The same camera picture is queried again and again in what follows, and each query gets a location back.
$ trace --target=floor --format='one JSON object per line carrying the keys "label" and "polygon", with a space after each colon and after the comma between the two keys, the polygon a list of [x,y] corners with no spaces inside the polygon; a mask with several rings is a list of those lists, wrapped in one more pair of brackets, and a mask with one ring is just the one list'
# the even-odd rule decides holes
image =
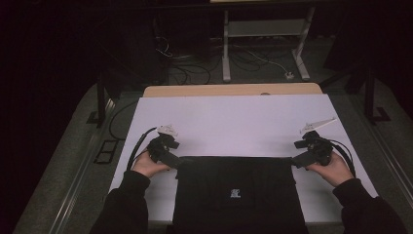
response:
{"label": "floor", "polygon": [[[231,83],[302,82],[290,53],[297,41],[294,37],[232,40]],[[335,73],[322,67],[333,41],[334,38],[307,40],[302,57],[311,75],[310,82],[320,83]],[[169,53],[176,58],[172,59],[167,83],[222,84],[220,44],[218,39],[211,40],[209,59],[170,50]],[[294,73],[293,80],[284,78],[285,69]],[[362,115],[363,91],[358,95],[346,94],[346,81],[345,77],[323,91],[329,94],[376,190],[394,207],[409,233],[413,234],[411,184],[400,179],[413,177],[413,157],[409,154],[413,151],[413,145],[409,143],[413,140],[413,121],[397,105],[392,92],[377,82],[375,106],[384,107],[392,121],[371,125]],[[16,233],[89,232],[102,208],[123,142],[118,141],[110,164],[94,164],[94,157],[105,140],[126,137],[139,96],[140,93],[124,93],[119,99],[109,101],[106,121],[97,129],[95,124],[86,123],[91,112],[96,111],[95,87],[90,88],[73,114]],[[342,233],[343,227],[340,224],[309,225],[309,231],[312,234]],[[151,225],[150,233],[163,232],[164,225]]]}

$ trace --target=dark background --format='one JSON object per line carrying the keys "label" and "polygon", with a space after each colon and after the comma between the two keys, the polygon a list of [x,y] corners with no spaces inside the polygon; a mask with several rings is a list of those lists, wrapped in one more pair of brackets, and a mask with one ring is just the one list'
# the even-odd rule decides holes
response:
{"label": "dark background", "polygon": [[[310,36],[337,35],[326,66],[339,71],[364,58],[413,116],[410,5],[401,0],[374,5],[352,2],[340,8],[317,8]],[[115,3],[129,6],[128,1]],[[182,13],[154,16],[88,10],[113,6],[110,1],[7,0],[0,4],[2,233],[13,231],[77,103],[99,74],[113,98],[124,90],[164,83],[167,66],[154,52],[153,17],[167,19],[162,33],[172,41],[204,43],[208,36],[220,36],[222,31],[219,12],[203,12],[193,20],[196,23],[182,24]],[[288,13],[292,16],[300,11]],[[257,11],[248,16],[283,17],[282,13],[286,11]],[[194,33],[182,37],[180,31]]]}

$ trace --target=dark wall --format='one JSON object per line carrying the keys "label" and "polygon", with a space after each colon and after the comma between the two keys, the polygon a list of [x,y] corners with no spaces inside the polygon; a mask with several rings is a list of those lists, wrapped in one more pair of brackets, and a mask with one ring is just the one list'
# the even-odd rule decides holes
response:
{"label": "dark wall", "polygon": [[413,118],[413,5],[405,0],[351,1],[347,8],[325,66],[343,70],[363,60]]}
{"label": "dark wall", "polygon": [[8,6],[0,21],[2,233],[14,229],[97,74],[64,4],[13,1]]}

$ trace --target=table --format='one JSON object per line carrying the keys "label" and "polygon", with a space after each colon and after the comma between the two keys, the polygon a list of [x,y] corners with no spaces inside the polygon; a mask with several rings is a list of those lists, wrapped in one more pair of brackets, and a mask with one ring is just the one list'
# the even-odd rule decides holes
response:
{"label": "table", "polygon": [[[172,152],[178,156],[291,157],[304,151],[296,149],[293,142],[301,139],[299,130],[306,122],[338,117],[328,96],[317,91],[316,84],[227,86],[148,88],[136,107],[111,189],[119,186],[140,135],[155,126],[173,124],[180,146]],[[348,146],[357,176],[367,191],[377,196],[340,120],[318,133]],[[155,136],[148,136],[142,145]],[[331,193],[332,186],[315,173],[292,170],[306,222],[340,222],[341,205]],[[171,170],[151,178],[145,195],[150,221],[171,222],[175,174]]]}

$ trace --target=white cable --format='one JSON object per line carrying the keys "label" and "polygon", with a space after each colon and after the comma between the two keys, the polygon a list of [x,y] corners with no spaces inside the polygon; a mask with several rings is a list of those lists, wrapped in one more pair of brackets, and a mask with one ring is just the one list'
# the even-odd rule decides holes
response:
{"label": "white cable", "polygon": [[287,71],[281,64],[279,64],[279,63],[276,63],[276,62],[273,62],[273,61],[270,61],[270,60],[265,60],[265,59],[263,59],[263,58],[260,58],[260,57],[258,57],[256,54],[254,54],[253,52],[251,52],[251,51],[249,51],[249,50],[247,50],[247,49],[244,49],[244,48],[242,48],[241,46],[237,46],[237,45],[233,45],[233,46],[245,50],[246,52],[248,52],[250,55],[256,57],[257,59],[260,59],[260,60],[262,60],[262,61],[268,62],[268,63],[270,63],[270,64],[277,65],[277,66],[279,66],[280,68],[282,68],[282,69],[285,71],[285,73],[288,73],[288,71]]}

